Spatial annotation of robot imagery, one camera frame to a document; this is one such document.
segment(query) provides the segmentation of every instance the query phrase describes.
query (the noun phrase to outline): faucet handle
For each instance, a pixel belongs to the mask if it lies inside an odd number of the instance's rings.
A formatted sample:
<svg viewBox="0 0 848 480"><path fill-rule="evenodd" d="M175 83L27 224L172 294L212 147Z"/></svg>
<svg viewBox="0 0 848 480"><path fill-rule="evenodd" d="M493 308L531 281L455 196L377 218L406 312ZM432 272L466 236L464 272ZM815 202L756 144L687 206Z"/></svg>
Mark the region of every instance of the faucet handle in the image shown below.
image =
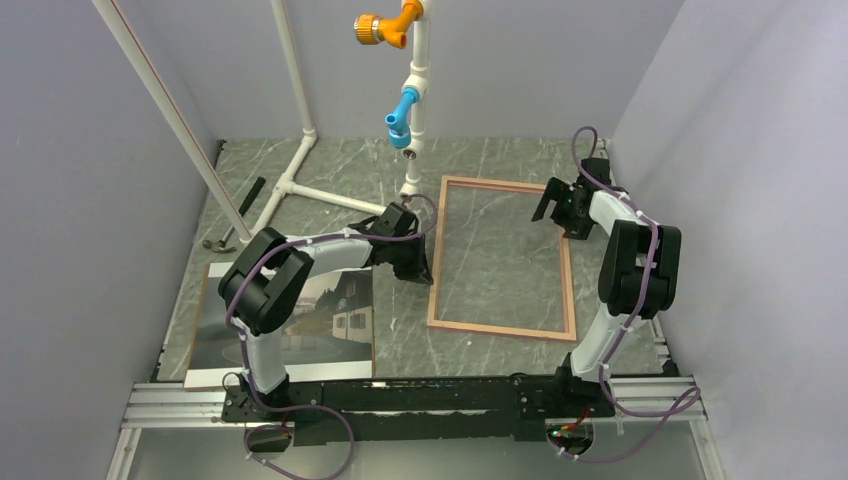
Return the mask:
<svg viewBox="0 0 848 480"><path fill-rule="evenodd" d="M396 18L380 18L374 13L363 13L354 22L353 29L356 31L356 39L363 45L377 45L385 40L395 48L406 48L406 31L423 14L424 7L419 0L404 0L400 15Z"/></svg>

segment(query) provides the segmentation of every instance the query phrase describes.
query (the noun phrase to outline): marble floor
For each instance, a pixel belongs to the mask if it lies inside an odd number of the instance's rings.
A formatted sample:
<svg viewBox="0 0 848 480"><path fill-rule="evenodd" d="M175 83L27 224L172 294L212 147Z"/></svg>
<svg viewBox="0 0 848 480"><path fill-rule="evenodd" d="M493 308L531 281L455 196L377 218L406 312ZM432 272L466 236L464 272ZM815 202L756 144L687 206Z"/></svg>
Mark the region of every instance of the marble floor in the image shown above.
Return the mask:
<svg viewBox="0 0 848 480"><path fill-rule="evenodd" d="M299 139L236 140L226 143L218 164L228 192L239 202L257 176L268 185L246 215L249 225L270 196ZM588 144L581 150L588 152ZM442 175L544 184L551 176L576 177L568 140L430 139L421 155L422 189L436 199ZM397 198L406 161L382 139L321 139L297 173L299 184L387 204ZM549 220L530 223L535 200L500 192L454 192L448 211L445 281L440 311L451 320L554 329L562 318L559 267L552 259L556 237ZM423 202L412 203L423 209ZM292 235L338 230L367 214L299 196L286 197L271 226ZM198 223L191 257L171 319L158 379L182 380L188 367L205 266L233 261L238 252L214 254L200 246L227 228L211 197ZM240 244L234 239L233 245ZM427 238L432 263L433 235ZM606 235L594 229L584 242L570 242L578 339L599 306L597 274ZM429 287L395 280L391 267L374 273L374 335L378 377L552 373L574 343L430 329ZM612 365L619 374L658 373L661 366L648 328L627 344Z"/></svg>

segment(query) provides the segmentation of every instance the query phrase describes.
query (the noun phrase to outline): blue faucet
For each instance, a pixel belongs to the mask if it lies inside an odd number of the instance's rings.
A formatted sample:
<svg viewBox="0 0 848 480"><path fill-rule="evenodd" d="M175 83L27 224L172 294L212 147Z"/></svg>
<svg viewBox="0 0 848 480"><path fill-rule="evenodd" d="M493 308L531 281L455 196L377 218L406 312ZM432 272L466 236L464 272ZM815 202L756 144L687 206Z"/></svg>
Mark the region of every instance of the blue faucet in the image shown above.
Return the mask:
<svg viewBox="0 0 848 480"><path fill-rule="evenodd" d="M406 117L409 115L409 109L412 108L412 104L420 98L421 96L418 94L418 90L412 87L406 87L403 89L400 103L398 103L395 111L386 115L386 126L389 127L389 143L393 147L408 147L412 142L412 137L409 135L409 123Z"/></svg>

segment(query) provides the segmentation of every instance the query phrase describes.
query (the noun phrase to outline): white wall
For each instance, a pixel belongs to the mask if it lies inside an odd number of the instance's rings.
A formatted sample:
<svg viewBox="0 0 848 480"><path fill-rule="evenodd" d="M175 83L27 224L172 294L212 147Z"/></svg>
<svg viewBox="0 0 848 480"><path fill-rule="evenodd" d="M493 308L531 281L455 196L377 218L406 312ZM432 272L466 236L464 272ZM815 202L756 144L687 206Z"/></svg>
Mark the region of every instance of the white wall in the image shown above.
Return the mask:
<svg viewBox="0 0 848 480"><path fill-rule="evenodd" d="M687 0L613 135L729 478L845 478L848 4Z"/></svg>
<svg viewBox="0 0 848 480"><path fill-rule="evenodd" d="M298 137L268 0L136 0L218 138ZM399 0L289 0L319 135L382 137L411 47L362 46L353 21ZM434 0L427 133L612 132L683 0Z"/></svg>
<svg viewBox="0 0 848 480"><path fill-rule="evenodd" d="M204 187L89 0L3 2L0 45L0 478L103 478Z"/></svg>

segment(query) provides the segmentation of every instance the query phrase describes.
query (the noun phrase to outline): white pvc pipe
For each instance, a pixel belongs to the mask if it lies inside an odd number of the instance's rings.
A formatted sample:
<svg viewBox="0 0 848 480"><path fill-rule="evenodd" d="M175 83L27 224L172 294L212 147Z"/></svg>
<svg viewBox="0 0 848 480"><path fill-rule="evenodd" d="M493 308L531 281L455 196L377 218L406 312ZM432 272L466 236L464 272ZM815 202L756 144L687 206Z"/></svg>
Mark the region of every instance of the white pvc pipe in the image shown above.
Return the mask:
<svg viewBox="0 0 848 480"><path fill-rule="evenodd" d="M425 15L417 20L412 25L413 45L412 45L412 64L410 65L411 75L418 75L425 81L430 77L430 14L432 8L431 2L426 2L424 5ZM410 111L409 133L412 136L413 145L417 149L423 147L424 136L424 112L427 103L428 92L424 92L421 99L412 105ZM419 165L420 151L416 152L416 158L409 159L406 164L406 178L402 192L419 191L418 182L421 180L421 167Z"/></svg>
<svg viewBox="0 0 848 480"><path fill-rule="evenodd" d="M429 2L424 8L430 8ZM418 68L427 68L430 63L430 19L429 12L424 18L416 20L412 24L413 45L412 65Z"/></svg>
<svg viewBox="0 0 848 480"><path fill-rule="evenodd" d="M233 227L235 227L236 232L242 240L250 240L250 231L244 223L244 219L238 214L238 209L233 204L233 200L227 195L226 190L224 190L224 185L215 173L215 168L206 157L206 153L200 148L197 138L188 126L185 117L183 117L179 108L177 108L177 103L165 87L165 83L153 66L153 62L150 61L150 57L148 57L144 48L141 46L141 42L139 42L138 37L133 32L129 21L124 16L120 6L118 6L117 0L92 0L92 3L94 3L97 11L100 12L100 16L103 17L103 21L106 22L106 26L111 30L112 35L117 40L118 45L121 46L121 50L124 51L130 64L135 68L144 86L147 87L147 91L153 97L156 106L159 107L162 115L165 116L165 120L168 121L168 124L171 126L171 129L174 131L186 153L188 153L200 176L203 177L203 181L206 182L209 191L212 192L212 196L215 197L215 200L221 206L224 215L233 224Z"/></svg>
<svg viewBox="0 0 848 480"><path fill-rule="evenodd" d="M354 210L361 210L372 215L380 215L386 209L383 205L354 200L352 198L336 195L335 193L322 192L321 190L304 187L303 185L298 185L296 183L291 184L291 193L308 198L314 198L315 200L322 200L334 205L341 205L342 207L353 208Z"/></svg>
<svg viewBox="0 0 848 480"><path fill-rule="evenodd" d="M263 208L262 213L259 214L259 218L253 226L253 234L256 234L259 230L267 227L271 222L271 217L273 217L274 212L277 211L277 206L280 205L280 202L286 194L290 193L289 185L294 181L294 175L297 173L297 169L300 168L300 164L303 163L304 158L306 158L306 154L309 153L309 149L311 149L313 145L315 145L314 132L312 135L305 135L300 141L300 146L297 147L297 151L294 153L294 156L289 162L289 166L286 167L286 171L280 175L279 180L277 180L277 184L274 185L274 189L271 191L271 197L268 199L268 203L265 204L265 208Z"/></svg>
<svg viewBox="0 0 848 480"><path fill-rule="evenodd" d="M277 21L277 32L280 34L280 43L283 45L283 53L286 56L286 66L289 70L289 78L294 88L294 97L297 100L297 109L300 112L300 123L303 125L303 133L308 134L315 130L312 119L309 116L309 108L306 105L306 93L303 91L303 82L300 80L300 67L297 64L297 55L294 51L294 40L289 28L289 20L286 15L285 0L271 0L274 10L274 19Z"/></svg>

